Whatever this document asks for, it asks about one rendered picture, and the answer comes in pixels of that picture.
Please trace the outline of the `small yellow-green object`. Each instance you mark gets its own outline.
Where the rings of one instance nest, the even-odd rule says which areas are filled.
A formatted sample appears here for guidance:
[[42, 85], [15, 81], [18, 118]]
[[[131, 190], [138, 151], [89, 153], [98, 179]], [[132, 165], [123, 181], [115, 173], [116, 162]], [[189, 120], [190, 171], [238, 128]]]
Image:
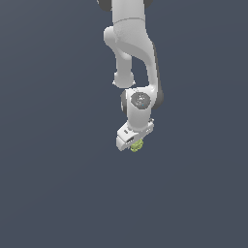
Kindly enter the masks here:
[[133, 143], [130, 147], [132, 152], [137, 152], [138, 150], [140, 150], [143, 146], [143, 140], [139, 139], [138, 141], [136, 141], [135, 143]]

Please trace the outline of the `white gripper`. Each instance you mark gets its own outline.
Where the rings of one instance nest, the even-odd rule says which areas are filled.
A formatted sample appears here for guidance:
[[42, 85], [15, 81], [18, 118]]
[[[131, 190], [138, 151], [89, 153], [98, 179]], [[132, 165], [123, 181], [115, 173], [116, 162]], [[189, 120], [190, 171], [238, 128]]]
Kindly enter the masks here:
[[131, 145], [138, 140], [143, 140], [147, 135], [149, 135], [154, 128], [154, 119], [150, 118], [148, 121], [148, 126], [139, 132], [134, 132], [125, 123], [118, 131], [116, 137], [116, 146], [120, 151], [126, 148], [130, 149]]

